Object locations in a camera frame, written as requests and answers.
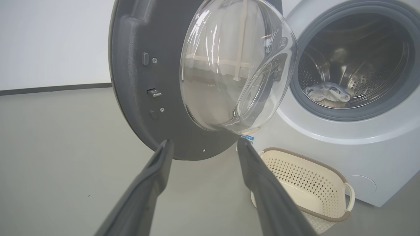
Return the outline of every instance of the beige plastic basket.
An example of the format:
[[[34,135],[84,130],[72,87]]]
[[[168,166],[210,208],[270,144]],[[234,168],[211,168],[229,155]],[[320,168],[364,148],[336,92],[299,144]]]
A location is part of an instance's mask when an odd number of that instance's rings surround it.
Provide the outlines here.
[[[277,177],[315,232],[325,232],[350,216],[354,190],[335,169],[318,161],[279,148],[267,148],[261,159]],[[350,192],[346,207],[345,191]],[[251,200],[256,207],[254,194]]]

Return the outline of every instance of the washing machine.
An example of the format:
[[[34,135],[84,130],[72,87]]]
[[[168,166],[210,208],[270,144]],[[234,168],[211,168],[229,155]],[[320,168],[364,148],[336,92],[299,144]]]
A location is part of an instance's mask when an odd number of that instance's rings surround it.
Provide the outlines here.
[[[153,150],[172,139],[175,159],[246,135],[334,167],[378,207],[420,169],[418,0],[117,0],[109,52],[129,125]],[[323,82],[352,98],[312,101]]]

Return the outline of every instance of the washing machine door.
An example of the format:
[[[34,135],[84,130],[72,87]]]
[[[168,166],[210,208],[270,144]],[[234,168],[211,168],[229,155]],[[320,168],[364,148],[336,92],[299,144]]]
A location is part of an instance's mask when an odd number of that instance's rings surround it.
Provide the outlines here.
[[[203,160],[267,122],[289,85],[297,41],[281,0],[116,0],[111,81],[136,135]]]

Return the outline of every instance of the white cloth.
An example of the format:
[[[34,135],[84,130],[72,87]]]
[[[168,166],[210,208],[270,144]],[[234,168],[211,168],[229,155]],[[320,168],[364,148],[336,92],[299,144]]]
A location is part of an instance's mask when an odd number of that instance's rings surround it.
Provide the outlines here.
[[[312,101],[332,108],[344,108],[353,92],[338,84],[325,82],[305,88],[305,94]]]

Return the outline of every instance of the baseboard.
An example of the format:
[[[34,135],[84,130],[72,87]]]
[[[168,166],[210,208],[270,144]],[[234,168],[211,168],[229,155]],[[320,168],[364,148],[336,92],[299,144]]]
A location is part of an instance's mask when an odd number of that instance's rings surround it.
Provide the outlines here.
[[[0,90],[0,96],[26,94],[26,93],[55,92],[55,91],[76,90],[76,89],[109,88],[109,87],[112,87],[111,83],[75,84],[75,85],[64,85],[64,86],[28,88],[28,89],[11,89],[11,90]]]

